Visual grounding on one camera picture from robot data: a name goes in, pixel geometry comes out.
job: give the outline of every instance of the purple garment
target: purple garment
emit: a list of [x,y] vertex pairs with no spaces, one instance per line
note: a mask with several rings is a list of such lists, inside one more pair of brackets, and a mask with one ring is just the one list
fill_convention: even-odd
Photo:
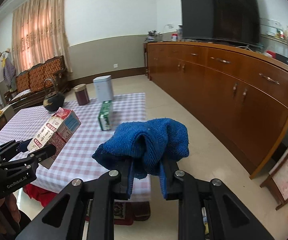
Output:
[[10,59],[7,57],[5,59],[5,66],[3,68],[4,81],[8,87],[12,86],[12,79],[16,76],[16,69]]

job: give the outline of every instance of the wooden sofa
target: wooden sofa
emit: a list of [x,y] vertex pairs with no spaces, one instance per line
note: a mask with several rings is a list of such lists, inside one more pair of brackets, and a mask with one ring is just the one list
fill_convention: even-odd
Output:
[[[40,63],[16,77],[17,96],[9,103],[15,112],[30,106],[41,105],[45,98],[44,80],[52,78],[61,92],[70,90],[67,81],[67,68],[64,57],[53,57]],[[46,83],[47,93],[54,91],[50,81]]]

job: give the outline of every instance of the black teapot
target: black teapot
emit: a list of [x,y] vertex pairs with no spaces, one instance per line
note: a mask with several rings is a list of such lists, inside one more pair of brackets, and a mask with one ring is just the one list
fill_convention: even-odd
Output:
[[[51,81],[53,86],[54,86],[54,92],[51,92],[49,94],[47,94],[46,88],[45,88],[45,82],[47,80]],[[53,79],[47,78],[44,80],[44,91],[45,91],[46,96],[45,96],[44,101],[43,101],[43,106],[47,110],[49,110],[50,112],[54,112],[63,106],[65,96],[62,92],[57,91],[57,87],[56,87]]]

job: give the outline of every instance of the television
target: television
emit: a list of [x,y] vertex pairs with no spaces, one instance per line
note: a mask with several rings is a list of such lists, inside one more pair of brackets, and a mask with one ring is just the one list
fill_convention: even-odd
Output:
[[181,0],[183,39],[254,45],[260,40],[257,0]]

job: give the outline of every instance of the green box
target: green box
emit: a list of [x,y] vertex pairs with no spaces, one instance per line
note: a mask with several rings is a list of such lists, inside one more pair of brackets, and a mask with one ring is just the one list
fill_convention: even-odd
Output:
[[102,107],[99,113],[99,123],[102,131],[111,130],[112,128],[112,115],[113,115],[113,103],[111,100],[103,101]]

